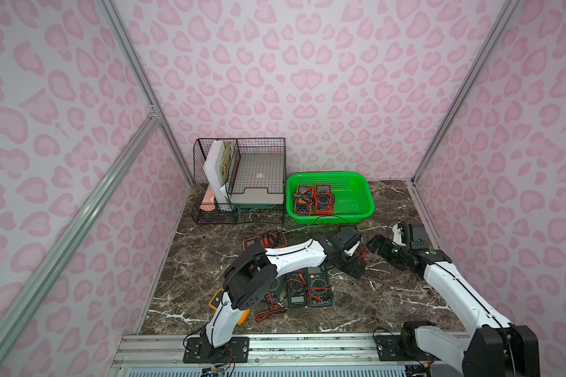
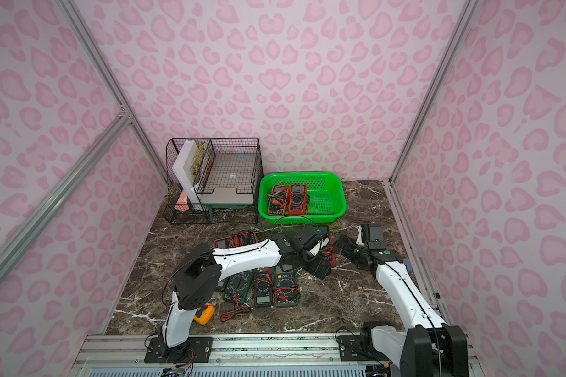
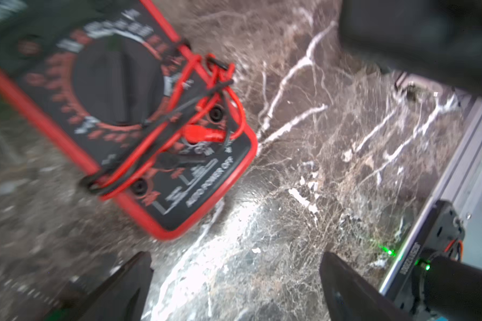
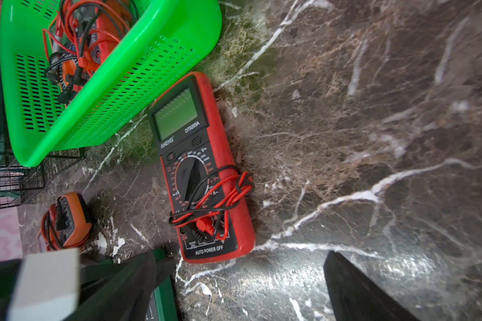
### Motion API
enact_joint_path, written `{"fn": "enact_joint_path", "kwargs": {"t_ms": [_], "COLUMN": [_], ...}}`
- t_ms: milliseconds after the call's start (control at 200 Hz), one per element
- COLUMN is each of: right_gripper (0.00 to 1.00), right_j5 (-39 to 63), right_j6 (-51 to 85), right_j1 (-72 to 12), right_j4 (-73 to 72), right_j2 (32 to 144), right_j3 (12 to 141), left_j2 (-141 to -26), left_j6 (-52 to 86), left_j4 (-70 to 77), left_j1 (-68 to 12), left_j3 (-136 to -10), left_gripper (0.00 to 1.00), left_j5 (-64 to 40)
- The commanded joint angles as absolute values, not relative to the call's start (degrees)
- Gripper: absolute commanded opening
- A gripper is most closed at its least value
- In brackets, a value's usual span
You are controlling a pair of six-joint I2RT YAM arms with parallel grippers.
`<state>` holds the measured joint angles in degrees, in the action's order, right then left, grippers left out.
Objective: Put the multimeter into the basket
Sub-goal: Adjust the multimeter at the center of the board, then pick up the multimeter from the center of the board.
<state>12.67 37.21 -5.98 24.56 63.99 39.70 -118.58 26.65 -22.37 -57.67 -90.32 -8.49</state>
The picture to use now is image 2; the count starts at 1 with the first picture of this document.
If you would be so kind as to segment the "red small Delixi multimeter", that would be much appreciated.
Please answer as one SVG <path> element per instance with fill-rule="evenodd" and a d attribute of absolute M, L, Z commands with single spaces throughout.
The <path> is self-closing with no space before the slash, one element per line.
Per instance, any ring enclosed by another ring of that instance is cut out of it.
<path fill-rule="evenodd" d="M 306 185 L 295 184 L 289 191 L 289 215 L 304 215 L 308 209 L 310 196 Z"/>

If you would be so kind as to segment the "green plastic basket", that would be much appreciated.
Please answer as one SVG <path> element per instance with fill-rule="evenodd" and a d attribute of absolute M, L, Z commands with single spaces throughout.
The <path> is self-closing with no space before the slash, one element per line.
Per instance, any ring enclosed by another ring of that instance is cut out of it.
<path fill-rule="evenodd" d="M 347 201 L 333 173 L 277 173 L 260 182 L 258 210 L 274 225 L 332 223 L 346 213 Z"/>

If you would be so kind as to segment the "orange multimeter tall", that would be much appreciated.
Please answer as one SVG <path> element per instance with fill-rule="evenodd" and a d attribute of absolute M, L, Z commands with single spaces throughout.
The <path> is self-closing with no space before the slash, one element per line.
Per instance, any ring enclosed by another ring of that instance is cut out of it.
<path fill-rule="evenodd" d="M 271 192 L 267 195 L 269 216 L 283 216 L 287 212 L 289 205 L 289 190 L 285 185 L 274 185 Z"/>

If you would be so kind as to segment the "orange wide multimeter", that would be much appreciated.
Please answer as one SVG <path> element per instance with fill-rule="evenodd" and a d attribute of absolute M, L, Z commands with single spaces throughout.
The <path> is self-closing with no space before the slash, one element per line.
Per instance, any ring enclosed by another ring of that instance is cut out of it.
<path fill-rule="evenodd" d="M 251 231 L 241 231 L 234 235 L 215 240 L 214 248 L 239 248 L 257 243 L 256 234 Z"/>

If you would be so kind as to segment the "black wire desk organizer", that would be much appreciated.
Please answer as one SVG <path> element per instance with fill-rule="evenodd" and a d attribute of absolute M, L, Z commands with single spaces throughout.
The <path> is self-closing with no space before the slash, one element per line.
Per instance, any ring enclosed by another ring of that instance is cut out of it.
<path fill-rule="evenodd" d="M 176 225 L 258 220 L 264 170 L 259 138 L 172 138 L 164 217 Z"/>

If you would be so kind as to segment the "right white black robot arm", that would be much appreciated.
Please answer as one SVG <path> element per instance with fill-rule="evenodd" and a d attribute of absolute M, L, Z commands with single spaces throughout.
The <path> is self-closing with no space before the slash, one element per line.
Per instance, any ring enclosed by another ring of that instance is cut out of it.
<path fill-rule="evenodd" d="M 403 258 L 388 249 L 381 226 L 363 224 L 355 240 L 343 235 L 333 245 L 358 269 L 368 271 L 387 292 L 404 326 L 366 323 L 363 347 L 385 355 L 401 376 L 468 376 L 467 336 L 449 325 L 418 290 Z"/>

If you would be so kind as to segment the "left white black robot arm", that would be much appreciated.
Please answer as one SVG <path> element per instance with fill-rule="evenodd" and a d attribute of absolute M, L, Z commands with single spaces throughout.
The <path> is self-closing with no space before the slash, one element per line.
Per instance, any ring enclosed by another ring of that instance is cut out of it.
<path fill-rule="evenodd" d="M 334 263 L 333 242 L 326 226 L 305 226 L 292 235 L 276 234 L 267 240 L 236 248 L 212 248 L 201 243 L 175 268 L 172 299 L 159 333 L 166 349 L 187 343 L 197 310 L 208 303 L 220 281 L 255 269 L 290 265 L 325 279 Z"/>

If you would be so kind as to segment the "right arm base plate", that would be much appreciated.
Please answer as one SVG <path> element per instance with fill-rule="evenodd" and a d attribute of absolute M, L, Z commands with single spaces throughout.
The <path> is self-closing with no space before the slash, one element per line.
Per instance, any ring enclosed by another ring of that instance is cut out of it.
<path fill-rule="evenodd" d="M 334 336 L 338 345 L 341 361 L 387 361 L 385 355 L 375 350 L 363 348 L 363 340 L 360 336 L 352 334 L 337 334 Z"/>

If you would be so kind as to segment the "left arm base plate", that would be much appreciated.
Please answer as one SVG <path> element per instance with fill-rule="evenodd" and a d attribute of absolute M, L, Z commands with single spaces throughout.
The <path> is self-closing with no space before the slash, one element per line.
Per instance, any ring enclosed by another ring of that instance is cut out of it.
<path fill-rule="evenodd" d="M 153 337 L 146 346 L 145 364 L 208 363 L 212 337 L 190 337 L 181 345 L 168 348 L 161 337 Z"/>

